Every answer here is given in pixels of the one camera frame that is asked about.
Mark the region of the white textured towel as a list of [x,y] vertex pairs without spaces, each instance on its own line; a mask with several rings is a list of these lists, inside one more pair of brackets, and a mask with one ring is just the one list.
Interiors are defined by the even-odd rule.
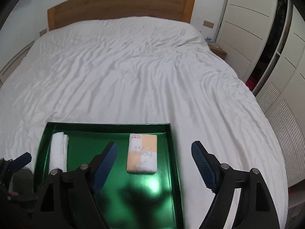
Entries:
[[52,135],[49,156],[49,172],[53,169],[67,171],[68,135],[57,132]]

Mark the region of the beige white tissue pack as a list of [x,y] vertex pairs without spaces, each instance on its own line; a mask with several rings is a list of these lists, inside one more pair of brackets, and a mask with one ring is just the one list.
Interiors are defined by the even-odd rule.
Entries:
[[126,166],[128,173],[157,172],[157,140],[155,134],[130,134]]

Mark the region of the grey jar with brown lid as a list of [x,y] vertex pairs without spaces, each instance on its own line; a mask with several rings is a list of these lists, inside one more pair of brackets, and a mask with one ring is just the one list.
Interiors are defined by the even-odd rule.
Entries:
[[20,196],[33,194],[34,175],[29,168],[22,168],[12,175],[12,191]]

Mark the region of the green rectangular tray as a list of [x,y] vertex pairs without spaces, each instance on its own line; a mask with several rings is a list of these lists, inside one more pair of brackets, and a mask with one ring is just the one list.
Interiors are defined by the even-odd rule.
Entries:
[[[171,125],[90,124],[48,122],[42,133],[34,169],[34,189],[49,173],[53,134],[68,136],[67,169],[89,163],[109,142],[118,153],[103,188],[95,199],[110,228],[184,228],[180,180]],[[157,136],[157,171],[130,174],[126,170],[130,134]]]

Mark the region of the white bed sheet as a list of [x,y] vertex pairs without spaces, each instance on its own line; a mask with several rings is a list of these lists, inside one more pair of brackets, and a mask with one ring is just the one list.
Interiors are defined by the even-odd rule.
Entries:
[[262,173],[285,227],[281,147],[256,98],[192,25],[151,17],[83,21],[40,37],[1,88],[1,157],[37,155],[47,122],[170,123],[187,228],[213,200],[191,156]]

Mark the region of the right wooden nightstand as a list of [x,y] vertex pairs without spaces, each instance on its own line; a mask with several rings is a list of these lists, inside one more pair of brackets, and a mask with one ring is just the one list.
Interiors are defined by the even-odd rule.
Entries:
[[209,49],[218,57],[220,57],[221,59],[225,60],[227,52],[222,49],[218,44],[211,42],[211,41],[206,41]]

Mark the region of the white wardrobe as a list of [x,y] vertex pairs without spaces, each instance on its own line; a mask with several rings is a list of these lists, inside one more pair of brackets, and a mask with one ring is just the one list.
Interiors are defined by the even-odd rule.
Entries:
[[281,146],[287,182],[304,180],[304,0],[227,0],[216,40]]

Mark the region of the wooden headboard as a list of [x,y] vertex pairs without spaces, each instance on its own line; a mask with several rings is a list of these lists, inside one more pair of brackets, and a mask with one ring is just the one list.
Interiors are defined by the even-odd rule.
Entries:
[[68,0],[47,10],[49,30],[86,20],[154,17],[190,23],[195,0]]

